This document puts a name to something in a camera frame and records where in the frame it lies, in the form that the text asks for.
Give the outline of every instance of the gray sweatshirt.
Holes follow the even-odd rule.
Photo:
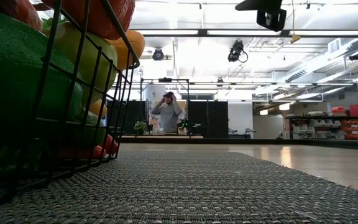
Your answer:
[[[170,105],[164,104],[162,106],[157,104],[152,110],[152,114],[160,115],[160,126],[164,132],[177,130],[178,116],[181,112],[182,110],[177,102],[172,102]]]

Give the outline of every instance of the concrete floor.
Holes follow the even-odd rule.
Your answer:
[[[121,150],[240,152],[358,189],[358,150],[318,146],[123,144]]]

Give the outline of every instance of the cable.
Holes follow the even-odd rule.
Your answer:
[[[293,5],[293,0],[292,0],[292,32],[293,35],[296,35],[295,34],[295,7]]]
[[[241,62],[241,63],[246,63],[246,62],[248,62],[248,54],[247,54],[247,52],[245,52],[245,51],[242,51],[246,56],[247,56],[247,60],[245,60],[245,61],[241,61],[240,59],[239,59],[239,62]]]

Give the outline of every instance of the man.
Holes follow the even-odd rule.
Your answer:
[[[181,112],[177,98],[172,92],[166,93],[152,110],[152,114],[160,115],[160,127],[164,132],[177,131],[178,117]]]

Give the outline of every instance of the black curtain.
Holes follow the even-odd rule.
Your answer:
[[[208,102],[208,138],[227,138],[229,113],[227,102]]]
[[[205,126],[205,138],[227,138],[229,132],[229,115],[227,102],[190,101],[188,118],[191,123]]]
[[[116,118],[117,118],[117,108],[118,108],[118,102],[114,104],[114,108],[112,109],[112,101],[108,101],[108,113],[110,114],[110,110],[112,109],[112,119],[107,120],[107,123],[110,126],[116,126]],[[146,111],[146,103],[145,101],[128,101],[128,104],[126,106],[123,106],[123,108],[120,111],[119,115],[119,121],[118,126],[120,127],[122,124],[122,120],[124,118],[124,110],[125,107],[127,107],[127,116],[124,123],[124,134],[135,134],[134,125],[136,121],[142,121],[145,120],[145,111]]]

